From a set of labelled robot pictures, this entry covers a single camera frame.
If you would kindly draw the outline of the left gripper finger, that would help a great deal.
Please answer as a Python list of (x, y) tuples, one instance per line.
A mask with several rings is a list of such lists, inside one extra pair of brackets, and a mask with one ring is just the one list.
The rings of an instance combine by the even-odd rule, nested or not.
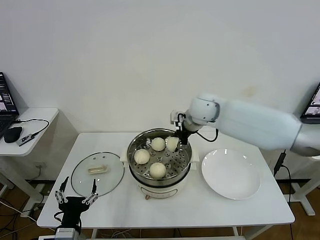
[(67, 176), (66, 179), (61, 183), (58, 190), (55, 191), (55, 198), (58, 203), (67, 203), (68, 199), (65, 196), (65, 189), (68, 183), (69, 177)]
[(85, 205), (91, 205), (98, 199), (98, 192), (97, 192), (97, 184), (96, 179), (93, 180), (91, 195), (85, 198), (82, 203)]

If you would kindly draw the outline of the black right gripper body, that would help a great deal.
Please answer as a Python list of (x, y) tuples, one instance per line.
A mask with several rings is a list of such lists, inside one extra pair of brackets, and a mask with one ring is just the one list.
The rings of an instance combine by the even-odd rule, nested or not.
[(184, 120), (178, 120), (177, 123), (177, 134), (178, 135), (189, 135), (190, 131), (185, 126)]

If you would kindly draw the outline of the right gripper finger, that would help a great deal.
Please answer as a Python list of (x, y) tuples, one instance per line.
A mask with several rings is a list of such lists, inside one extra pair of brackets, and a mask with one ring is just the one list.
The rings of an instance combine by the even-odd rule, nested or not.
[(186, 130), (177, 130), (176, 137), (178, 138), (177, 149), (184, 149), (188, 145), (188, 132)]

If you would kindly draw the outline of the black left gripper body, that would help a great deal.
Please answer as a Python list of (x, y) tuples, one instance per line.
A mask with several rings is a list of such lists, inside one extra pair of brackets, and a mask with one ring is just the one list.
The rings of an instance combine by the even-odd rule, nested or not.
[(63, 213), (61, 227), (81, 227), (81, 214), (88, 210), (88, 205), (83, 202), (85, 197), (67, 196), (67, 202), (58, 201), (58, 209)]

